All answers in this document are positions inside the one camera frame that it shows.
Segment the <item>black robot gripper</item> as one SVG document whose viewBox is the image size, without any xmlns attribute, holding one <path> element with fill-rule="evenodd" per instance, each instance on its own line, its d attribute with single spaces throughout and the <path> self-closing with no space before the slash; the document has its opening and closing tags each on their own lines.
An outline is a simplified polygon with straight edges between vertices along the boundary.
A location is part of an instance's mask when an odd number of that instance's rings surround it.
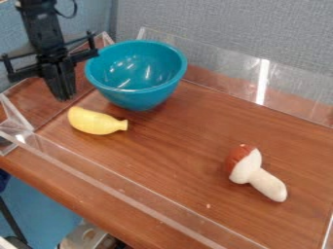
<svg viewBox="0 0 333 249">
<path fill-rule="evenodd" d="M 10 82 L 24 78 L 44 78 L 48 89 L 58 101 L 70 99 L 74 89 L 74 66 L 96 56 L 94 33 L 89 30 L 82 34 L 64 35 L 58 17 L 73 18 L 76 2 L 69 16 L 56 9 L 57 0 L 17 0 L 16 10 L 21 15 L 26 44 L 18 49 L 4 53 L 4 63 Z"/>
</svg>

